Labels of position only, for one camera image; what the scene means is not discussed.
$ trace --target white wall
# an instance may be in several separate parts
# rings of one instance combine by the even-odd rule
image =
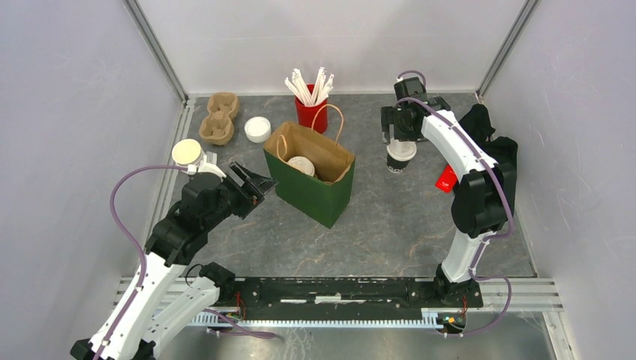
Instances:
[[[186,91],[289,92],[320,65],[335,91],[392,91],[415,68],[431,91],[474,90],[523,0],[140,0]]]
[[[517,202],[582,359],[632,359],[633,1],[542,1],[486,94],[519,142]]]
[[[0,359],[69,359],[133,266],[110,190],[165,161],[180,103],[122,1],[3,1],[0,79]],[[118,195],[137,236],[159,178]]]

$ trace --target green paper bag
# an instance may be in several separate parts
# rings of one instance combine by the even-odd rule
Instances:
[[[335,140],[313,130],[313,124],[309,128],[285,122],[267,139],[263,151],[271,177],[279,181],[275,188],[278,197],[331,228],[349,205],[356,156],[338,144],[344,124],[342,112],[326,104],[316,115],[326,107],[334,107],[342,118]],[[295,156],[309,159],[315,176],[287,164]]]

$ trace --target gray marble surface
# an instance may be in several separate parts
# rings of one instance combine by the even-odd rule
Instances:
[[[476,102],[473,94],[442,94],[460,119]],[[207,98],[196,101],[188,137],[208,115]],[[269,171],[262,144],[249,142],[243,126],[253,116],[265,116],[275,129],[296,121],[291,96],[241,97],[235,134],[225,146],[202,143],[218,153],[218,165],[231,161],[263,175]],[[331,104],[345,115],[340,143],[356,155],[354,184],[348,208],[331,229],[279,199],[272,191],[245,220],[226,219],[209,235],[209,243],[194,263],[215,261],[237,276],[434,276],[455,234],[450,209],[452,195],[434,185],[446,162],[430,142],[399,175],[386,168],[386,146],[380,131],[380,107],[395,102],[393,94],[332,95]],[[339,116],[329,110],[334,137]],[[181,198],[188,180],[179,174],[172,201]],[[491,244],[478,267],[480,275],[533,276],[530,256],[517,225],[515,234]]]

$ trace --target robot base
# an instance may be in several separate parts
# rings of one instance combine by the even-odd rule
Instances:
[[[249,320],[417,320],[422,308],[484,306],[474,280],[447,283],[418,277],[244,277],[227,284],[215,307],[235,307]]]

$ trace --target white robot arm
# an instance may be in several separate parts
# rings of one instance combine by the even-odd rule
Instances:
[[[154,316],[168,288],[207,243],[208,233],[230,215],[248,216],[276,184],[237,163],[229,167],[243,184],[208,162],[206,155],[187,167],[190,181],[181,200],[154,226],[145,244],[145,274],[140,274],[140,266],[99,331],[75,343],[70,352],[75,359],[153,359],[202,309],[218,300],[219,286],[233,281],[234,275],[212,263],[199,273],[205,276]],[[137,286],[140,276],[142,286]]]
[[[452,206],[457,230],[440,270],[447,284],[470,281],[469,269],[479,244],[507,220],[486,167],[497,175],[510,209],[514,208],[516,171],[509,164],[500,166],[481,150],[441,97],[427,97],[419,79],[399,79],[394,88],[397,106],[382,108],[387,166],[400,173],[415,156],[416,141],[430,140],[441,152],[461,183]]]

